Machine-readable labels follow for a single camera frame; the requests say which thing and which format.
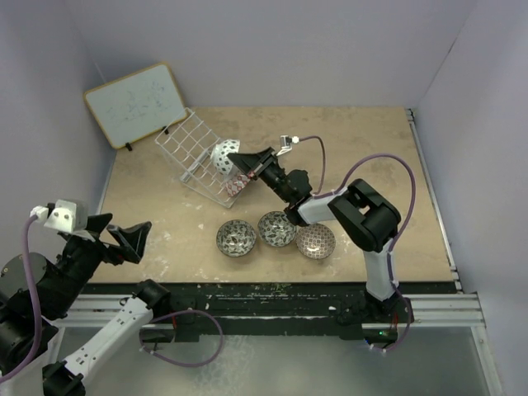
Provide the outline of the brown lattice pattern bowl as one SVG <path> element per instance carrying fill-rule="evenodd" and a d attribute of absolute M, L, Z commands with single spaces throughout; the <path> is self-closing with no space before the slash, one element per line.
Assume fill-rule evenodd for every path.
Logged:
<path fill-rule="evenodd" d="M 299 227 L 295 242 L 304 256 L 314 260 L 329 257 L 337 243 L 333 231 L 324 224 Z"/>

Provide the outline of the blue patterned bowl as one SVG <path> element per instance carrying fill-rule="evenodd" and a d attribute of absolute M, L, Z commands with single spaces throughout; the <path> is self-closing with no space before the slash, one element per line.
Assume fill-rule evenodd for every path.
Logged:
<path fill-rule="evenodd" d="M 230 153 L 239 151 L 241 142 L 239 139 L 225 139 L 217 143 L 210 155 L 210 160 L 217 173 L 228 177 L 233 169 L 233 163 L 229 160 Z"/>

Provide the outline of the red white patterned bowl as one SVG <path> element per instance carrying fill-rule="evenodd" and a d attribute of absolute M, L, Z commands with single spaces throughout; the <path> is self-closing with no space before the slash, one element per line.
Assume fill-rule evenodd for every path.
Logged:
<path fill-rule="evenodd" d="M 229 197 L 235 197 L 248 185 L 250 181 L 251 179 L 245 174 L 237 172 L 225 181 L 224 189 L 226 190 Z"/>

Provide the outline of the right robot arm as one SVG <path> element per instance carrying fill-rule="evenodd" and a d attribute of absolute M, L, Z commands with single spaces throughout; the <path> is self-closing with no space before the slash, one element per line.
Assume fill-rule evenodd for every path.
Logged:
<path fill-rule="evenodd" d="M 262 180 L 286 204 L 288 220 L 300 227 L 336 220 L 350 240 L 363 252 L 367 273 L 368 316 L 385 323 L 396 313 L 392 299 L 398 289 L 394 279 L 391 253 L 398 239 L 401 215 L 394 205 L 362 179 L 349 181 L 363 163 L 375 158 L 391 158 L 407 164 L 389 153 L 377 153 L 361 159 L 345 175 L 335 190 L 320 196 L 312 194 L 309 174 L 294 169 L 287 172 L 272 148 L 259 153 L 230 153 L 228 159 L 243 174 Z"/>

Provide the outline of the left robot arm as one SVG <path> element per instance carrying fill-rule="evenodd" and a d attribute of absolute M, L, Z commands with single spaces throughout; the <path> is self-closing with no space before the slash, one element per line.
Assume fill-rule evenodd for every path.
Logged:
<path fill-rule="evenodd" d="M 127 229 L 111 224 L 111 214 L 75 219 L 69 212 L 36 208 L 22 231 L 22 253 L 6 269 L 22 264 L 25 279 L 1 280 L 1 393 L 3 395 L 84 395 L 92 375 L 122 343 L 146 323 L 161 323 L 170 312 L 169 291 L 153 280 L 139 283 L 117 315 L 79 350 L 45 363 L 73 303 L 101 263 L 137 264 L 144 255 L 151 222 Z M 42 223 L 64 239 L 52 263 L 29 251 L 29 231 Z"/>

